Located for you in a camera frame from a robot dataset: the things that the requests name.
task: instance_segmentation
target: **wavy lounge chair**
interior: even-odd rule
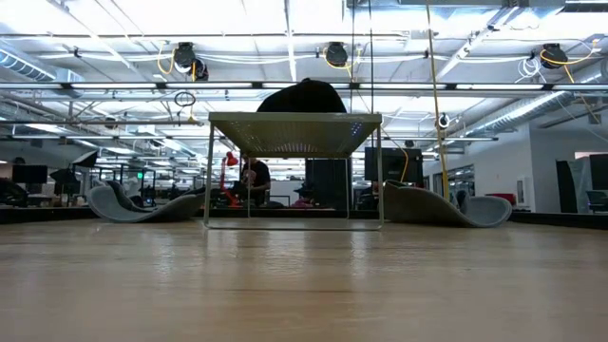
[[[88,204],[102,219],[116,223],[177,222],[193,217],[204,204],[204,196],[181,196],[157,210],[136,212],[125,209],[109,186],[98,186],[88,194]]]
[[[441,196],[388,180],[385,185],[385,216],[397,223],[432,224],[449,227],[490,228],[503,224],[511,216],[506,199],[473,197],[462,213]]]

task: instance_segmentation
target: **ductwork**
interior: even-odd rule
[[[608,58],[588,66],[575,77],[582,84],[608,82]],[[466,131],[460,130],[452,135],[471,137],[483,135],[487,131],[493,133],[505,131],[558,110],[562,105],[570,105],[575,99],[572,91],[554,91],[534,99],[519,100],[485,117],[482,119],[483,122],[478,121],[467,127]]]
[[[57,78],[54,67],[44,66],[27,54],[0,43],[0,67],[5,67],[36,82],[53,82]]]
[[[0,67],[5,67],[34,82],[84,82],[85,79],[72,70],[48,66],[34,57],[19,51],[18,49],[0,42]],[[72,98],[79,97],[77,91],[61,92]]]

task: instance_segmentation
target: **wooden table surface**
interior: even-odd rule
[[[608,233],[0,227],[7,341],[606,341]]]

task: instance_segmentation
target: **metal wire table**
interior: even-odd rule
[[[382,138],[379,114],[347,113],[209,113],[209,151],[205,192],[204,224],[209,225],[211,175],[215,130],[250,158],[330,158],[345,162],[377,130],[378,183],[382,184]],[[350,184],[347,177],[347,189]],[[248,185],[248,200],[251,186]],[[378,186],[380,229],[384,224],[383,186]],[[247,217],[251,208],[247,206]],[[350,206],[347,205],[347,219]]]

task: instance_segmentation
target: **computer monitor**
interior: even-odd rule
[[[411,182],[417,186],[424,186],[422,151],[417,148],[404,148],[404,150],[408,153],[408,170],[403,177],[403,182]],[[365,148],[366,181],[378,181],[378,158],[376,151],[377,148]],[[382,149],[382,178],[384,181],[401,181],[405,167],[406,156],[400,148]]]
[[[12,166],[12,181],[25,184],[46,184],[48,168],[45,165],[20,165]]]

